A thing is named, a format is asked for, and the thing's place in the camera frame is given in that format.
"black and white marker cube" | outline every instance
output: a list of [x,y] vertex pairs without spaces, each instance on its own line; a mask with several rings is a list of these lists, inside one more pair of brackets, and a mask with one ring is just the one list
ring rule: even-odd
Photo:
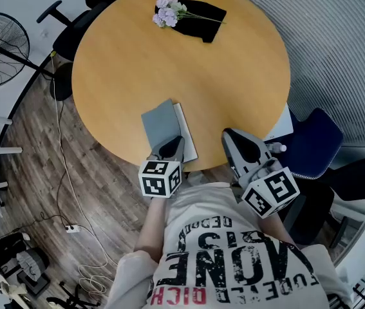
[[283,209],[298,195],[298,186],[289,168],[285,167],[251,182],[241,198],[261,218],[266,218]]
[[181,184],[181,163],[146,160],[138,176],[144,196],[169,198]]

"table top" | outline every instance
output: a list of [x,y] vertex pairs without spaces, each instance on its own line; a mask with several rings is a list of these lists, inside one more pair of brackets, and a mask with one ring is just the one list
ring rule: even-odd
[[73,98],[95,139],[136,165],[151,152],[141,114],[180,103],[197,171],[224,164],[226,127],[264,138],[280,117],[290,67],[275,26],[248,0],[199,0],[227,11],[212,43],[152,22],[156,0],[117,0],[85,33],[73,64]]

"wooden floor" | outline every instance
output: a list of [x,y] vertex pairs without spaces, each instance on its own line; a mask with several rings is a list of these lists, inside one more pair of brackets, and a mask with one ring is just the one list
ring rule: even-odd
[[[80,120],[72,97],[64,104],[62,144],[72,182],[98,238],[112,259],[118,262],[132,251],[147,212],[140,194],[137,167],[104,149],[90,135]],[[2,146],[21,146],[23,153],[1,159],[2,174],[9,188],[1,193],[6,206],[0,221],[0,235],[40,219],[41,212],[45,216],[58,214],[56,192],[64,174],[55,101],[49,93],[49,82],[42,76],[23,98],[13,120]],[[210,181],[230,179],[226,166],[205,174]],[[71,223],[88,227],[66,176],[59,192],[59,206]],[[80,277],[79,264],[105,263],[98,243],[87,232],[67,234],[59,218],[36,223],[24,231],[51,261],[46,271],[51,286],[35,301],[37,308],[47,308],[46,298],[49,296],[66,298],[58,283],[65,281],[73,290]],[[109,263],[104,268],[88,268],[86,271],[114,279],[115,269],[116,266]]]

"white cable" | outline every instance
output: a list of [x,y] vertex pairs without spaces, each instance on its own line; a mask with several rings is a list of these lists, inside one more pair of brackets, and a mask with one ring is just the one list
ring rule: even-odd
[[[54,65],[53,65],[53,53],[51,53],[51,62],[52,62],[52,73],[55,73],[55,68],[54,68]],[[117,267],[118,266],[118,263],[116,263],[115,261],[112,260],[112,258],[108,255],[108,253],[105,251],[105,248],[104,246],[101,244],[100,240],[98,239],[98,236],[96,235],[95,233],[95,230],[93,230],[93,227],[92,227],[92,224],[90,222],[90,220],[86,217],[84,211],[82,210],[82,205],[80,204],[79,200],[78,200],[78,197],[77,197],[77,194],[75,192],[75,189],[73,188],[73,184],[72,184],[72,180],[71,180],[71,176],[69,174],[69,171],[68,171],[68,166],[66,164],[66,158],[65,158],[65,154],[64,154],[64,149],[62,147],[62,132],[61,132],[61,127],[59,125],[59,112],[58,112],[58,103],[57,103],[57,99],[56,99],[56,95],[55,95],[55,78],[53,78],[53,97],[55,99],[55,112],[56,112],[56,119],[57,119],[57,126],[58,126],[58,133],[59,133],[59,148],[61,150],[61,153],[62,153],[62,161],[64,162],[64,166],[65,166],[65,170],[66,170],[66,174],[68,175],[68,180],[69,180],[69,184],[71,186],[71,189],[72,189],[72,193],[73,193],[73,197],[75,198],[77,204],[78,204],[78,207],[80,209],[80,212],[82,213],[83,217],[85,218],[85,220],[87,221],[87,223],[89,224],[89,227],[91,230],[89,230],[88,228],[82,226],[82,225],[79,225],[79,227],[83,230],[86,230],[93,238],[95,238],[95,240],[98,242],[99,246],[101,247],[102,249],[102,252],[104,253],[104,256],[105,256],[105,260],[106,262],[103,264],[103,265],[100,265],[100,266],[92,266],[92,265],[83,265],[83,264],[80,264],[78,266],[78,271],[80,273],[80,275],[82,276],[82,278],[79,279],[79,285],[89,294],[89,296],[98,301],[97,299],[95,299],[92,294],[95,294],[95,295],[99,295],[99,296],[103,296],[103,297],[107,297],[105,295],[105,293],[107,292],[107,288],[99,283],[98,281],[95,280],[96,277],[99,277],[99,278],[105,278],[107,279],[108,281],[111,281],[113,283],[113,280],[106,277],[106,276],[103,276],[103,275],[90,275],[89,277],[86,277],[82,271],[81,271],[81,267],[88,267],[88,268],[104,268],[108,265],[109,260],[111,260],[111,262]],[[85,287],[83,287],[81,281],[87,281],[91,287],[93,288],[92,290],[87,290]]]

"white t-shirt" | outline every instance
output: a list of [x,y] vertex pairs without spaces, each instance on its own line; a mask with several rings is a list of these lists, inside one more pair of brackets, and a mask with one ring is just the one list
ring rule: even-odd
[[160,263],[146,252],[118,264],[107,309],[329,308],[326,294],[351,305],[322,245],[299,250],[263,234],[227,183],[169,200]]

